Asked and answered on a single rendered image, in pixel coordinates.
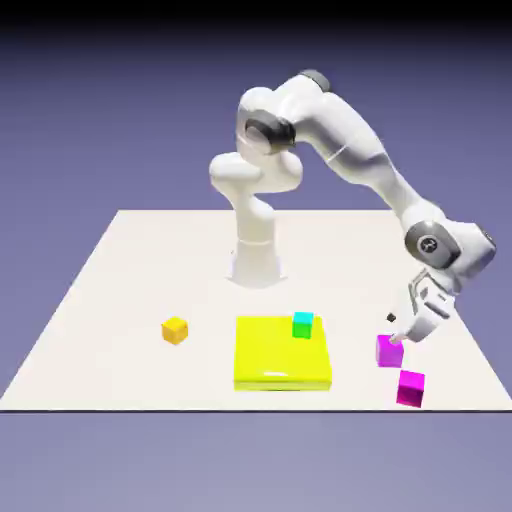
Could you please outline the small magenta cube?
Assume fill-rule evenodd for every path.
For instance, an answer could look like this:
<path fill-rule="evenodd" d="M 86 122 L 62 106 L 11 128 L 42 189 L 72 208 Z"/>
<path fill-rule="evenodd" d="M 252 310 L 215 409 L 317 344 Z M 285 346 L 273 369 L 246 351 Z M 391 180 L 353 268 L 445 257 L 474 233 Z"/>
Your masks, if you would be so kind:
<path fill-rule="evenodd" d="M 411 407 L 422 406 L 425 388 L 423 373 L 401 370 L 398 381 L 396 403 Z"/>

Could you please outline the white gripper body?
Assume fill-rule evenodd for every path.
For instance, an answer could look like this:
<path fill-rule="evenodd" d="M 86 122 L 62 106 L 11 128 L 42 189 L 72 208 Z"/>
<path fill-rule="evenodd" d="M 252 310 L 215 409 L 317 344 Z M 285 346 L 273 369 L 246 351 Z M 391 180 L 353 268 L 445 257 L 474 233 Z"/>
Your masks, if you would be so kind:
<path fill-rule="evenodd" d="M 398 339 L 421 342 L 455 312 L 455 298 L 435 284 L 412 285 L 398 306 Z"/>

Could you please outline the small purple cube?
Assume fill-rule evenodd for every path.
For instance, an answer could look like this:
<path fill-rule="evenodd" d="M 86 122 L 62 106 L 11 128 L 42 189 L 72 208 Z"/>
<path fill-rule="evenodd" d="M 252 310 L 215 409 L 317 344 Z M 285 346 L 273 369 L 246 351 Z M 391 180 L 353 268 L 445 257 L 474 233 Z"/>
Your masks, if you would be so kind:
<path fill-rule="evenodd" d="M 378 335 L 376 339 L 376 362 L 382 368 L 401 368 L 404 356 L 402 342 L 393 343 L 389 335 Z"/>

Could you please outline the large yellow box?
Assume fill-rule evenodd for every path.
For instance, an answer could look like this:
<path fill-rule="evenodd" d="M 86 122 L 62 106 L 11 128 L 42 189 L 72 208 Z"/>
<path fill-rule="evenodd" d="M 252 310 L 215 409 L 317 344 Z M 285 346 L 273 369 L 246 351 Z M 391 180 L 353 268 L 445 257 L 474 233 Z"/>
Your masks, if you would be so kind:
<path fill-rule="evenodd" d="M 314 314 L 310 339 L 292 336 L 291 316 L 240 316 L 236 320 L 234 389 L 328 391 L 332 384 L 323 320 Z"/>

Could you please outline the small green cube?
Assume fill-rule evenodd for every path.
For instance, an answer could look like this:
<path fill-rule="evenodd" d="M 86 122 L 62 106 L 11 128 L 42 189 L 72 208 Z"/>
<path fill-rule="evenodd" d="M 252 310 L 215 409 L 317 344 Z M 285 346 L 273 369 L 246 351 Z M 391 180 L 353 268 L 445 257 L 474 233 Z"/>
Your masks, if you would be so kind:
<path fill-rule="evenodd" d="M 312 336 L 314 314 L 312 312 L 295 312 L 292 317 L 292 336 L 310 339 Z"/>

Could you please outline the small orange cube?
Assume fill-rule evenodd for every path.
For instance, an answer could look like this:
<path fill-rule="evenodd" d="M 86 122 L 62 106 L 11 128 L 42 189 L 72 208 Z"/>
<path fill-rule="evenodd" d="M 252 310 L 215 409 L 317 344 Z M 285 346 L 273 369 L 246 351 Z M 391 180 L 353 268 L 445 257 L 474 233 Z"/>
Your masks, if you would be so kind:
<path fill-rule="evenodd" d="M 165 341 L 178 345 L 188 336 L 188 323 L 179 317 L 171 317 L 161 324 L 161 333 Z"/>

